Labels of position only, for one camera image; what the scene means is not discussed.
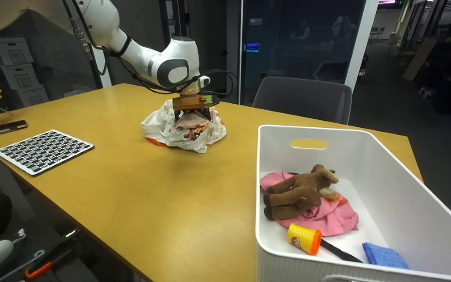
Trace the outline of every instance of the floor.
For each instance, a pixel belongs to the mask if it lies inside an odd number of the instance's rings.
[[[451,114],[434,109],[420,86],[402,79],[409,57],[387,42],[371,43],[363,87],[357,87],[351,123],[410,137],[424,183],[451,205]]]

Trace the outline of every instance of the stuffed animal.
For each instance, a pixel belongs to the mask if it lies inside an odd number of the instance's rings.
[[[296,217],[319,206],[321,197],[334,200],[340,194],[330,187],[338,178],[335,170],[315,164],[307,173],[298,173],[265,191],[265,216],[269,220]]]

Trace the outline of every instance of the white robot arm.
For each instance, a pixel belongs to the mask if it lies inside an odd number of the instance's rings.
[[[70,28],[64,7],[74,7],[81,17],[80,28],[91,45],[111,50],[141,81],[149,81],[150,87],[193,95],[210,82],[199,72],[199,53],[193,39],[172,37],[163,51],[139,45],[119,28],[119,12],[110,0],[0,0],[0,29],[27,9],[42,14],[66,31],[77,29],[78,26]]]

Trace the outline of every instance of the pink cloth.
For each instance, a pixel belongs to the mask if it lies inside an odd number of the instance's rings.
[[[288,172],[269,172],[260,178],[260,189],[266,191],[269,186],[293,176]],[[321,205],[313,209],[307,209],[304,214],[291,219],[277,220],[283,227],[298,223],[308,228],[319,228],[323,236],[335,236],[357,228],[359,216],[341,197],[337,200],[321,198]]]

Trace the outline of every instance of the glass wall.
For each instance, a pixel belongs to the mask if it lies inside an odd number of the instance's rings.
[[[246,0],[241,103],[266,75],[343,82],[365,0]]]

